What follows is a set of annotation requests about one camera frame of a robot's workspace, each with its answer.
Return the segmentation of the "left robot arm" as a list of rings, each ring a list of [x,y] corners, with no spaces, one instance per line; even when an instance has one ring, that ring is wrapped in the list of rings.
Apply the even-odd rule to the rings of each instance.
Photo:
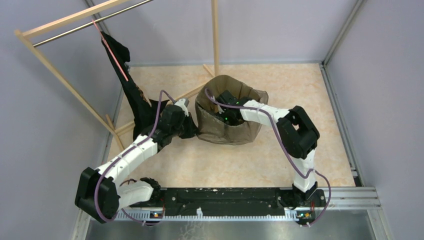
[[[190,139],[198,134],[188,105],[187,98],[167,105],[155,123],[115,158],[95,169],[86,168],[79,178],[75,205],[102,224],[113,221],[119,210],[133,204],[144,202],[149,207],[156,206],[161,194],[153,180],[144,178],[128,185],[124,185],[124,180],[173,138]]]

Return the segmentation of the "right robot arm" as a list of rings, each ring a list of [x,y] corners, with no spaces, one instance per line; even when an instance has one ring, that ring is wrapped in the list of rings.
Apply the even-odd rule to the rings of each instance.
[[[294,169],[292,202],[281,204],[294,210],[307,206],[314,198],[318,183],[314,174],[314,159],[320,133],[301,106],[291,109],[272,107],[250,97],[236,99],[228,90],[219,97],[204,91],[207,98],[218,106],[219,117],[234,123],[236,120],[270,126],[276,139]]]

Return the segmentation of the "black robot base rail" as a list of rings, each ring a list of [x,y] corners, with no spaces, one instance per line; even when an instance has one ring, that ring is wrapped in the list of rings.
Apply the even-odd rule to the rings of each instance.
[[[326,205],[322,189],[308,199],[291,188],[162,188],[150,200],[131,208],[157,208],[167,217],[193,216],[201,210],[207,217],[283,216],[289,210],[315,209]]]

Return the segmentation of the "dark translucent trash bag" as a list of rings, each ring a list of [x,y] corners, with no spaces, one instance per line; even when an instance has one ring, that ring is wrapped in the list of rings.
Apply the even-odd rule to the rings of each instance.
[[[238,99],[249,97],[262,104],[268,103],[268,93],[222,74],[208,81],[195,99],[200,140],[223,145],[244,145],[253,142],[261,130],[261,125],[252,121],[242,121],[236,125],[223,122],[215,115],[218,113],[218,106],[208,99],[205,89],[209,89],[209,94],[215,98],[228,90]]]

